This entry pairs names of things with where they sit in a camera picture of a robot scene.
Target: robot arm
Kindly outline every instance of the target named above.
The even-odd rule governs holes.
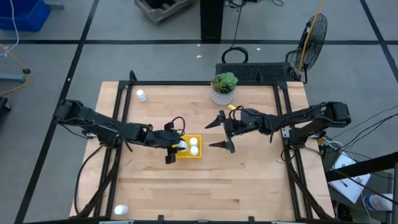
[[[172,146],[183,141],[181,134],[174,130],[173,122],[165,124],[164,130],[153,131],[151,124],[122,123],[75,100],[60,101],[53,118],[59,125],[79,126],[97,135],[99,143],[105,147],[119,147],[124,141],[126,144],[167,149],[166,164],[175,162],[179,148]]]
[[[241,120],[235,118],[235,112],[241,112]],[[272,135],[275,131],[286,126],[311,121],[302,128],[292,128],[284,136],[289,137],[289,145],[294,148],[303,148],[308,137],[320,133],[326,128],[343,128],[350,124],[348,107],[340,102],[327,102],[310,106],[307,109],[294,111],[292,113],[276,116],[264,114],[254,109],[245,109],[242,106],[229,112],[226,118],[224,111],[220,111],[217,118],[206,128],[213,128],[219,125],[224,126],[227,141],[210,144],[214,147],[222,147],[235,152],[231,138],[258,130],[261,134]]]

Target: floor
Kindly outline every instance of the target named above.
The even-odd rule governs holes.
[[[237,39],[245,44],[237,45],[249,51],[249,62],[283,61],[296,45],[280,40],[299,40],[319,2],[284,1],[282,7],[271,0],[243,7]],[[156,25],[132,0],[68,0],[64,5],[64,9],[52,8],[40,32],[20,32],[22,41],[14,50],[32,74],[25,88],[8,96],[12,111],[2,121],[1,223],[13,223],[16,218],[60,96],[95,107],[101,82],[125,80],[130,70],[139,80],[210,80],[229,47],[201,44],[198,2]],[[397,8],[395,0],[325,0],[327,41],[308,73],[305,89],[310,104],[345,102],[353,119],[351,127],[397,104]],[[233,39],[238,14],[236,9],[224,10],[223,40]],[[14,39],[13,31],[0,30],[0,43],[12,45]],[[239,53],[227,56],[229,62],[242,60]],[[0,70],[21,72],[9,57],[0,58]],[[2,82],[0,90],[16,85]],[[348,142],[396,111],[385,112],[337,140]],[[341,131],[330,129],[328,135]],[[393,118],[351,150],[368,157],[392,153],[397,131],[398,121]],[[68,217],[85,144],[84,139],[56,128],[25,222]]]

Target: blue object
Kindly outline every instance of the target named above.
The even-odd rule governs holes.
[[[50,14],[43,0],[12,0],[18,31],[39,31]],[[10,0],[0,0],[0,29],[14,30]]]

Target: wooden tabletop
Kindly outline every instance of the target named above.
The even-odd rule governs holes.
[[[112,116],[117,86],[117,82],[102,84],[97,112]],[[302,83],[288,83],[288,88],[293,111],[308,107]],[[136,97],[138,89],[146,93],[146,102]],[[113,214],[112,219],[156,220],[158,215],[164,215],[166,220],[244,221],[248,216],[254,216],[257,221],[294,220],[285,162],[280,158],[279,133],[274,135],[271,144],[269,136],[259,132],[234,137],[236,152],[231,154],[208,146],[225,140],[225,133],[221,126],[204,127],[216,118],[219,110],[229,110],[212,102],[210,86],[146,85],[134,86],[132,92],[128,122],[153,124],[156,130],[174,117],[182,116],[187,123],[187,134],[202,135],[203,152],[201,159],[177,159],[176,163],[166,165],[165,150],[131,145],[133,152],[130,152],[124,146],[113,205],[127,205],[129,212],[123,216]],[[277,114],[270,86],[238,86],[232,104]],[[316,149],[316,141],[308,140],[307,146]],[[89,140],[85,158],[96,148],[98,141]],[[98,187],[104,152],[95,155],[82,172],[78,192],[80,209]],[[302,149],[302,160],[309,191],[333,216],[320,156]],[[302,196],[298,188],[297,191],[301,216],[305,217]],[[107,199],[106,192],[101,214]]]

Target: green plant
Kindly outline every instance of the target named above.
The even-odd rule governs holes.
[[[213,88],[218,93],[230,93],[236,86],[238,78],[232,72],[222,73],[213,79]]]

